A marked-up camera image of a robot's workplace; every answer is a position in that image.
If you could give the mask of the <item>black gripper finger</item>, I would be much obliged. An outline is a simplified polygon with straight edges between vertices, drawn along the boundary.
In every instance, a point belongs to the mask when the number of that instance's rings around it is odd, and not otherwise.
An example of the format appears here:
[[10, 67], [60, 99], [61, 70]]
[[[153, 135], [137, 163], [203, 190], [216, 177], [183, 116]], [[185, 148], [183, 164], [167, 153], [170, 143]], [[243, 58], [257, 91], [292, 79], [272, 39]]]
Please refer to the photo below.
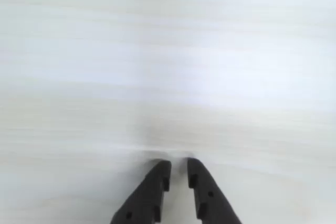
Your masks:
[[202, 223], [241, 224], [215, 179], [197, 158], [187, 159], [188, 186], [194, 192], [196, 217]]
[[164, 193], [170, 190], [172, 163], [160, 160], [112, 217], [112, 224], [160, 223]]

